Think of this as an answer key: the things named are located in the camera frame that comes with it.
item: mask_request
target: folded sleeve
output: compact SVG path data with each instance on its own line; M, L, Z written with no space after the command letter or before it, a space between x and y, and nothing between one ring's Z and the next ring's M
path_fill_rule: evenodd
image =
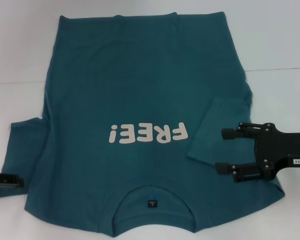
M253 139L222 138L222 129L235 129L240 122L251 122L249 102L236 98L215 98L195 133L187 156L213 166L216 162L254 162Z
M28 193L36 164L45 150L48 134L49 124L44 119L33 118L11 124L2 173L19 175L23 178L24 187L0 187L0 197Z

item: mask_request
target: teal t-shirt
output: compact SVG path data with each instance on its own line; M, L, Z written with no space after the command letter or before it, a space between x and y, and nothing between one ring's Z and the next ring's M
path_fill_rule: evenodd
M25 210L52 224L118 236L147 224L192 232L284 196L279 182L234 183L216 162L255 161L254 141L223 141L250 121L223 12L61 16L42 119L11 125L3 173Z

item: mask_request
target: white table surface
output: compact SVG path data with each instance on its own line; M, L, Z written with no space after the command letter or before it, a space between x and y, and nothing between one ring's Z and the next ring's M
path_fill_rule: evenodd
M300 132L300 0L0 0L0 169L11 122L40 117L58 18L225 12L253 91L251 119ZM118 240L300 239L300 169L278 173L286 197L251 215L198 233L163 225ZM103 234L52 225L26 211L26 195L0 199L1 240L101 240Z

